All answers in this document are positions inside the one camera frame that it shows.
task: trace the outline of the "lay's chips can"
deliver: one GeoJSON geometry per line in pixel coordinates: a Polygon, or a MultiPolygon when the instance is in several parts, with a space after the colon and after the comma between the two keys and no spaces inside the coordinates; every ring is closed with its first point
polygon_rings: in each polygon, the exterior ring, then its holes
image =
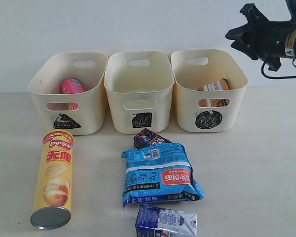
{"type": "Polygon", "coordinates": [[[74,137],[55,129],[43,139],[43,151],[37,179],[31,223],[51,230],[68,223],[71,218],[74,137]]]}

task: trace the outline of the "red label on bag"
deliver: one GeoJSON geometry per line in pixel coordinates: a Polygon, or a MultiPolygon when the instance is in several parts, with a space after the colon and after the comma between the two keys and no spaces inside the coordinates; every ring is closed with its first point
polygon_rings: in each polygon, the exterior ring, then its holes
{"type": "Polygon", "coordinates": [[[161,172],[164,185],[190,184],[191,172],[185,168],[173,168],[161,172]]]}

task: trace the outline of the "robotic arm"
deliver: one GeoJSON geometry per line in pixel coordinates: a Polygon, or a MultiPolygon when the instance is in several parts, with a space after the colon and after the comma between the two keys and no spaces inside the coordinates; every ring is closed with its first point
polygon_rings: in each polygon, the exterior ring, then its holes
{"type": "Polygon", "coordinates": [[[265,74],[267,64],[270,71],[277,72],[281,67],[281,58],[296,60],[296,0],[286,0],[292,18],[289,21],[270,21],[255,6],[248,3],[240,13],[248,23],[228,31],[225,37],[233,40],[231,47],[237,49],[252,60],[263,61],[261,72],[269,79],[291,79],[296,76],[270,77],[265,74]]]}

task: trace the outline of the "tabletop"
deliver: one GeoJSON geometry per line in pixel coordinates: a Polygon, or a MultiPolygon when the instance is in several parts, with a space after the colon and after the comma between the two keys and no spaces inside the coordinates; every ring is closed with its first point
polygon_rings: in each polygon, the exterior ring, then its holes
{"type": "MultiPolygon", "coordinates": [[[[42,231],[30,216],[47,131],[30,94],[0,94],[0,237],[135,237],[138,204],[122,208],[133,135],[108,111],[98,132],[75,136],[72,218],[42,231]]],[[[199,237],[296,236],[296,86],[247,88],[234,127],[189,133],[171,114],[161,136],[185,146],[199,201],[154,203],[198,214],[199,237]]]]}

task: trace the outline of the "metal can bottom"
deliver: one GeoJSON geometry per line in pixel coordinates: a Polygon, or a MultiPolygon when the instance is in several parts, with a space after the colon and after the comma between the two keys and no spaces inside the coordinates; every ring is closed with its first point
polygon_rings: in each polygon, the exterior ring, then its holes
{"type": "Polygon", "coordinates": [[[69,210],[60,206],[48,206],[31,215],[31,224],[41,230],[52,230],[64,226],[70,218],[69,210]]]}

